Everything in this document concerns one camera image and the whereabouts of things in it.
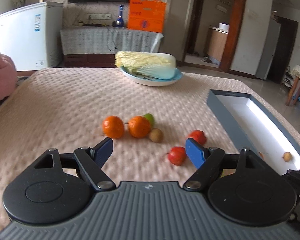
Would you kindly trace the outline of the green tomato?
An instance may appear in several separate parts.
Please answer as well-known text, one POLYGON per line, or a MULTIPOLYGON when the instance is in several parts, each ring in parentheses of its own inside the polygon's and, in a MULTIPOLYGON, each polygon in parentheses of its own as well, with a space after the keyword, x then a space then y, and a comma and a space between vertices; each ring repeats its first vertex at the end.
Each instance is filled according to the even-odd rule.
POLYGON ((154 116, 151 113, 146 113, 143 117, 146 118, 149 121, 151 127, 154 126, 155 119, 154 119, 154 116))

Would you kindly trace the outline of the wooden kitchen cabinet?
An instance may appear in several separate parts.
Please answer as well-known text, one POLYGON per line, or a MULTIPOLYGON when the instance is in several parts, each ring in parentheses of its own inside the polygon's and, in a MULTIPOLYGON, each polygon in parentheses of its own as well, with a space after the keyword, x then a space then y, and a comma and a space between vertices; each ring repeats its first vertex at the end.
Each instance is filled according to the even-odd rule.
POLYGON ((227 31, 209 27, 204 52, 215 64, 221 63, 227 38, 227 31))

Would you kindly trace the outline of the far red apple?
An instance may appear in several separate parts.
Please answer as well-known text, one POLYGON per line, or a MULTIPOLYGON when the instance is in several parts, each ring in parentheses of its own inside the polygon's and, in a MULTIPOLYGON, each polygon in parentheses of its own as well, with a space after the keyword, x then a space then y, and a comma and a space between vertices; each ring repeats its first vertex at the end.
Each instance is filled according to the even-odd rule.
POLYGON ((207 138, 205 136, 205 133, 201 130, 194 130, 189 135, 188 138, 194 139, 198 144, 205 145, 207 142, 207 138))

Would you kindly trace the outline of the red apple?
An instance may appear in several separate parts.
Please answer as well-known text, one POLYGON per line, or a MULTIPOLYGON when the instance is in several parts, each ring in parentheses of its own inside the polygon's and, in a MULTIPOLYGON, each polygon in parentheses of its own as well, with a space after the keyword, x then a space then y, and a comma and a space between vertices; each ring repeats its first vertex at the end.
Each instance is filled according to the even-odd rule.
POLYGON ((205 133, 201 130, 194 130, 189 135, 188 138, 194 139, 198 144, 205 145, 207 142, 207 138, 205 136, 205 133))
POLYGON ((167 158, 170 163, 176 166, 183 165, 184 161, 187 158, 186 151, 184 147, 176 146, 171 148, 170 152, 167 155, 167 158))

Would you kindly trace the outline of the near red apple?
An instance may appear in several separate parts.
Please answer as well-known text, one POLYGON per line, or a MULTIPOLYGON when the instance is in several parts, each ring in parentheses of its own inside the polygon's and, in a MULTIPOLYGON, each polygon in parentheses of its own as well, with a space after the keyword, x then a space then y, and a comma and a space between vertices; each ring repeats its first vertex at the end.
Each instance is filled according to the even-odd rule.
POLYGON ((170 152, 167 155, 167 158, 170 163, 176 166, 183 165, 184 161, 187 158, 186 151, 184 147, 176 146, 171 148, 170 152))

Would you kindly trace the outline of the left mandarin orange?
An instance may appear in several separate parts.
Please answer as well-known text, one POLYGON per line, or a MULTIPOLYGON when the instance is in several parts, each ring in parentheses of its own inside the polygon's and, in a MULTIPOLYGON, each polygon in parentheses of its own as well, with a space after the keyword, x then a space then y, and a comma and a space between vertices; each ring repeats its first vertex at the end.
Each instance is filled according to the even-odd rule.
POLYGON ((102 131, 111 139, 120 139, 125 131, 124 123, 118 116, 108 116, 102 122, 102 131))

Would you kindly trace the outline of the mandarin orange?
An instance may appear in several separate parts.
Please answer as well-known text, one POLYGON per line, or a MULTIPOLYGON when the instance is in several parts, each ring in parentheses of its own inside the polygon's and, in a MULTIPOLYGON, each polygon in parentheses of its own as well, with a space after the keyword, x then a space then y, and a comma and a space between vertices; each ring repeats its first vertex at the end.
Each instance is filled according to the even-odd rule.
POLYGON ((102 122, 102 131, 111 139, 120 139, 125 131, 124 123, 118 116, 108 116, 102 122))
POLYGON ((144 138, 151 131, 150 122, 143 116, 135 116, 128 122, 128 131, 134 138, 144 138))

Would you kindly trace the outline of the brown kiwi fruit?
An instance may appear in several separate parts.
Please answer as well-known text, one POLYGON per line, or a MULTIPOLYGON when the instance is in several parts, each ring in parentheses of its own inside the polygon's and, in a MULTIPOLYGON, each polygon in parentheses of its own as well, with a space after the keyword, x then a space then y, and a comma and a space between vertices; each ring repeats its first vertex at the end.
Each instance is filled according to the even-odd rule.
POLYGON ((161 143, 164 138, 164 134, 162 130, 154 128, 151 130, 148 137, 152 142, 161 143))

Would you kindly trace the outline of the grey shallow cardboard box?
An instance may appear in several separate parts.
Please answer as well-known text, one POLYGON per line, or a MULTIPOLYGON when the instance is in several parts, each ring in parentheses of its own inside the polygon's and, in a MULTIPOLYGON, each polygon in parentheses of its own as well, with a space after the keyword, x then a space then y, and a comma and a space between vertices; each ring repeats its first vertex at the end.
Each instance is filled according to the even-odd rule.
POLYGON ((250 148, 280 175, 300 170, 300 144, 251 94, 212 89, 206 103, 237 150, 250 148), (285 152, 291 161, 284 161, 285 152))

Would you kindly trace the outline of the right mandarin orange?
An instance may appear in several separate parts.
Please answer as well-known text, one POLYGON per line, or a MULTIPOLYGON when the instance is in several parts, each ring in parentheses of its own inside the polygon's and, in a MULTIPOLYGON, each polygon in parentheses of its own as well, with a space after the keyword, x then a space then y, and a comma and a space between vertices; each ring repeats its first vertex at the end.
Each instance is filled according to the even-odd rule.
POLYGON ((128 131, 134 138, 144 138, 151 131, 150 122, 143 116, 135 116, 128 122, 128 131))

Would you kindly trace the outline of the pink quilted table cover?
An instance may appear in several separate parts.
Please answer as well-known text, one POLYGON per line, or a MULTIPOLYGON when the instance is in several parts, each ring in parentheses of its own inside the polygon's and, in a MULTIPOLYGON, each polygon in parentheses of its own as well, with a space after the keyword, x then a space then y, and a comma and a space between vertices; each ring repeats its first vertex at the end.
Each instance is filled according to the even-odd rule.
POLYGON ((212 89, 251 94, 300 144, 241 81, 186 73, 146 87, 118 69, 36 72, 0 106, 0 239, 300 239, 300 170, 280 175, 250 148, 237 150, 206 103, 212 89), (146 113, 161 143, 130 135, 129 120, 146 113), (94 191, 74 150, 109 138, 108 116, 125 127, 102 167, 116 189, 94 191), (197 169, 188 157, 181 166, 167 158, 194 130, 205 133, 204 148, 225 152, 207 190, 183 189, 197 169))

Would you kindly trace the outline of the small yellow longan fruit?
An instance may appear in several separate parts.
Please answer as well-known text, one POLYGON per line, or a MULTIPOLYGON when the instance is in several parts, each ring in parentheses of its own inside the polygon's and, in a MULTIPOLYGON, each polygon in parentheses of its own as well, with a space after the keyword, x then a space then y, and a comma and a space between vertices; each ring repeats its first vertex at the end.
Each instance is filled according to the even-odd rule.
POLYGON ((293 159, 293 156, 290 152, 285 152, 282 157, 285 162, 289 162, 293 159))

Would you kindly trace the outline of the blue rimmed white plate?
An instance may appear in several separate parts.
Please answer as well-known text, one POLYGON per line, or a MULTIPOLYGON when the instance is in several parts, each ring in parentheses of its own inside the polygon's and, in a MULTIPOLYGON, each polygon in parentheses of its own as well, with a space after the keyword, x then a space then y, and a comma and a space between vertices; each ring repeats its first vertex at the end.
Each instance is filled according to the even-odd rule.
POLYGON ((183 74, 182 72, 175 68, 174 76, 171 79, 163 80, 157 79, 154 77, 143 76, 139 74, 130 74, 125 67, 121 67, 121 72, 127 77, 129 80, 138 83, 140 85, 149 86, 149 87, 165 87, 172 85, 182 79, 183 74))

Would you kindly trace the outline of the napa cabbage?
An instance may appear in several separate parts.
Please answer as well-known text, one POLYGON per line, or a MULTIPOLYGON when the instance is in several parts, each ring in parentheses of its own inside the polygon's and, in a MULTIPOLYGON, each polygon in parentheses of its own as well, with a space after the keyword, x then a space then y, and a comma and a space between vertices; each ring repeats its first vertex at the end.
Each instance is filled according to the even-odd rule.
POLYGON ((169 80, 175 75, 176 59, 165 53, 119 51, 115 54, 115 66, 135 76, 169 80))

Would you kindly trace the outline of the grey refrigerator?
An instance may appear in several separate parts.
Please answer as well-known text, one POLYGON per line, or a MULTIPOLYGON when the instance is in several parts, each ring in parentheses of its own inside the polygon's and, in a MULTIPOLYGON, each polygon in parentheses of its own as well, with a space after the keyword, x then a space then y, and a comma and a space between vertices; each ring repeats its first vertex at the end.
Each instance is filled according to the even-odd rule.
POLYGON ((271 63, 276 50, 277 42, 279 39, 281 24, 275 19, 271 18, 268 26, 267 36, 264 43, 263 52, 259 61, 255 77, 258 79, 266 80, 271 63))

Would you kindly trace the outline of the grey cloth covered cabinet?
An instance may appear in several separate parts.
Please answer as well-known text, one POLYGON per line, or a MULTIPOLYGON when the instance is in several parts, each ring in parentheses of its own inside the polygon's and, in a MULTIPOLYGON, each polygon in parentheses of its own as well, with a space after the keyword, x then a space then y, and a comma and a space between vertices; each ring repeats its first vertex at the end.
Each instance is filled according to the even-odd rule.
POLYGON ((118 51, 157 53, 161 33, 116 27, 75 27, 61 30, 65 67, 115 66, 118 51))

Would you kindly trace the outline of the lace covered dining table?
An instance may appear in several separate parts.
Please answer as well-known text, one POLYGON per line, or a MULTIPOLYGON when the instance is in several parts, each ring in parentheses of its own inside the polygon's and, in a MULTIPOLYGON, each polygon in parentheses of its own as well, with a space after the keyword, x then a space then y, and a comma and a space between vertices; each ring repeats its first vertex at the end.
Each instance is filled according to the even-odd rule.
POLYGON ((291 103, 296 105, 300 97, 300 65, 297 64, 293 67, 291 75, 294 76, 294 81, 286 100, 286 106, 289 106, 291 103))

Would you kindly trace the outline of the white chest freezer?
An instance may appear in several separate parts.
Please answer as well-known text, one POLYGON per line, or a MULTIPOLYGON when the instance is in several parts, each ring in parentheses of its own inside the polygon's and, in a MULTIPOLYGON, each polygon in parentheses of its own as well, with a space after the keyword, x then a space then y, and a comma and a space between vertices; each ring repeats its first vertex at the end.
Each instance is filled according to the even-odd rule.
POLYGON ((56 67, 62 61, 63 5, 42 2, 0 15, 0 52, 18 72, 56 67))

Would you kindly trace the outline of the blue glass bottle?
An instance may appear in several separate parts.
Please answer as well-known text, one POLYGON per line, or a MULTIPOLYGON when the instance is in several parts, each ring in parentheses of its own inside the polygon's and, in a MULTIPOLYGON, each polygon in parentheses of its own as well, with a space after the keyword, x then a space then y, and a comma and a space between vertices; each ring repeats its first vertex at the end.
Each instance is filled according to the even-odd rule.
POLYGON ((118 27, 118 28, 124 27, 123 8, 124 8, 124 5, 121 4, 119 6, 119 13, 118 13, 117 19, 115 21, 115 27, 118 27))

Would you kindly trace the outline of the orange gift box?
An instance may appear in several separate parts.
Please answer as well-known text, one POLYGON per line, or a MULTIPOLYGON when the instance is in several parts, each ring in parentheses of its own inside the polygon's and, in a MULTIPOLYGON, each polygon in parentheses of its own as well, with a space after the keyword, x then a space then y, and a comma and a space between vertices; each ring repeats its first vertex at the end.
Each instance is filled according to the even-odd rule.
POLYGON ((130 0, 127 28, 162 33, 166 3, 160 0, 130 0))

